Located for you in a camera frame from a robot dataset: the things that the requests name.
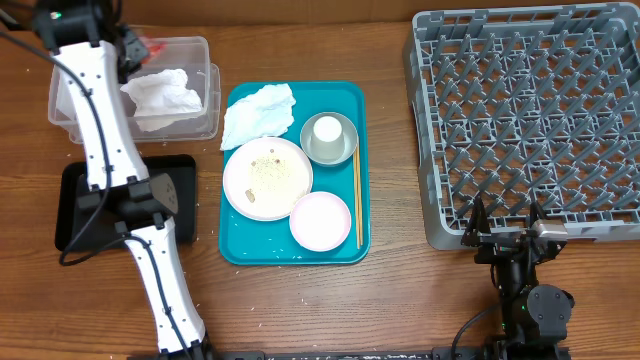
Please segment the red sauce packet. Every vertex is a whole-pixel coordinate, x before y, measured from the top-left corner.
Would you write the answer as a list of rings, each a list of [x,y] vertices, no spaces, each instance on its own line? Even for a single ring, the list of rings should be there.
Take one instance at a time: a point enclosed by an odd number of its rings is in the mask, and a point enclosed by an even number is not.
[[[159,55],[166,48],[165,42],[157,41],[155,39],[148,39],[148,38],[143,39],[143,45],[145,46],[148,52],[148,55],[147,55],[148,61],[150,61],[152,58]]]

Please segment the white napkin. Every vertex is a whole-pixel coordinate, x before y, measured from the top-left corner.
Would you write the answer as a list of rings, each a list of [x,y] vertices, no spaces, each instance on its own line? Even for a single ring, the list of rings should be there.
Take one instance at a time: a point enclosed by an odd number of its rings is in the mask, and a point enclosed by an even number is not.
[[[231,105],[224,115],[221,151],[262,138],[278,137],[294,122],[296,99],[287,84],[267,84]]]
[[[143,132],[168,127],[174,120],[167,115],[200,112],[200,96],[186,87],[188,75],[183,69],[165,69],[160,73],[130,80],[120,90],[136,105],[134,117]]]

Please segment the grey metal bowl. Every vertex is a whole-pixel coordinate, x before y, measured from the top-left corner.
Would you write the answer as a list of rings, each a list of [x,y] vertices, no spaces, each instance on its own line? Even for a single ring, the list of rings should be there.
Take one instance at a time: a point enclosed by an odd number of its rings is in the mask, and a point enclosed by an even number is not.
[[[336,117],[342,124],[344,135],[344,151],[342,155],[334,161],[323,161],[319,159],[311,149],[311,135],[314,122],[322,116]],[[336,112],[318,113],[309,118],[303,125],[300,133],[300,145],[304,153],[315,163],[322,166],[338,166],[346,162],[354,153],[356,145],[359,143],[359,136],[354,123],[345,115]]]

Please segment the white paper cup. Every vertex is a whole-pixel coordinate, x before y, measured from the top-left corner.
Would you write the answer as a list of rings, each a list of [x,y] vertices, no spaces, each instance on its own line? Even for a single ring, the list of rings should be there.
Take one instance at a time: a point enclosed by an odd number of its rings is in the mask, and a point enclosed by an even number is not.
[[[311,149],[323,161],[334,161],[344,151],[344,135],[341,122],[333,116],[318,118],[312,127]]]

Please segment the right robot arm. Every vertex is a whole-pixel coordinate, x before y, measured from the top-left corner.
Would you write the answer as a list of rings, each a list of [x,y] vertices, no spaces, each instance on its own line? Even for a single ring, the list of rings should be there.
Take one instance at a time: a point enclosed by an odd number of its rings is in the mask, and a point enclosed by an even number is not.
[[[499,310],[503,333],[487,338],[469,359],[569,359],[569,350],[558,343],[567,337],[574,297],[541,284],[536,274],[536,267],[555,259],[567,242],[564,224],[549,219],[538,203],[530,205],[528,228],[513,234],[493,233],[482,198],[476,196],[461,244],[477,250],[477,264],[490,266],[499,301],[463,325],[452,341],[450,356],[463,359],[457,346],[464,332]]]

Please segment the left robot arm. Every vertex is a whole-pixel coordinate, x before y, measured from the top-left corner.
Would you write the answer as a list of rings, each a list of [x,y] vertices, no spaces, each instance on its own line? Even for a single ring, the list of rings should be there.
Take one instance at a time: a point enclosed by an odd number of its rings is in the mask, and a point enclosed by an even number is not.
[[[153,313],[158,358],[215,358],[179,257],[180,245],[196,239],[195,161],[189,155],[142,158],[119,93],[148,57],[147,48],[121,22],[121,2],[38,1],[29,9],[42,49],[2,36],[59,72],[86,158],[86,189],[74,193],[76,227],[60,265],[127,248]]]

